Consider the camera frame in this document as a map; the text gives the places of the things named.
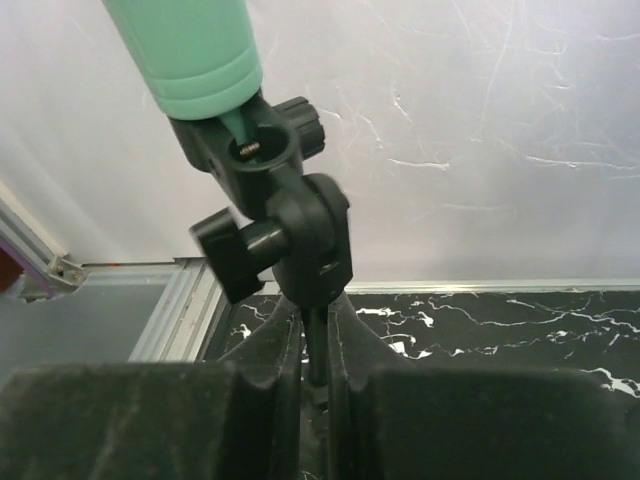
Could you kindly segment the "black clamp arm green mic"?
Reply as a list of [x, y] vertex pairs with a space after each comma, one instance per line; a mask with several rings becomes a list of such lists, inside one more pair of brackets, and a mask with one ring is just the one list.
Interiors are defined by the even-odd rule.
[[305, 160], [325, 148], [325, 132], [304, 97], [278, 105], [255, 94], [239, 108], [243, 134], [219, 117], [171, 120], [190, 164], [211, 174], [249, 224], [227, 209], [191, 228], [231, 303], [260, 291], [272, 270], [282, 295], [300, 311], [307, 378], [328, 384], [328, 307], [353, 277], [348, 210], [339, 185], [307, 174]]

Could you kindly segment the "green microphone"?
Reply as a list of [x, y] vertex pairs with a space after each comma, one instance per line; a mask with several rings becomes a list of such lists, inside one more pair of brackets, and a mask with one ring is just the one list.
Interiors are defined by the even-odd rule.
[[169, 118], [220, 118], [250, 141], [240, 108], [263, 72], [246, 3], [117, 0], [103, 3], [156, 104]]

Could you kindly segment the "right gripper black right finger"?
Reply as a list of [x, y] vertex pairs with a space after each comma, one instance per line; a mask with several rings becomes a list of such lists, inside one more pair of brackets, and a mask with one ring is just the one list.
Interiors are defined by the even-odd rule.
[[574, 370], [421, 367], [346, 296], [328, 314], [331, 479], [635, 479], [639, 441]]

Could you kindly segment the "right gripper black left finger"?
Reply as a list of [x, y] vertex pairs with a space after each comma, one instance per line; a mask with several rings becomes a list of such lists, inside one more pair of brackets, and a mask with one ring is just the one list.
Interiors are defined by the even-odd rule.
[[301, 324], [280, 300], [216, 361], [39, 365], [1, 391], [5, 479], [294, 479]]

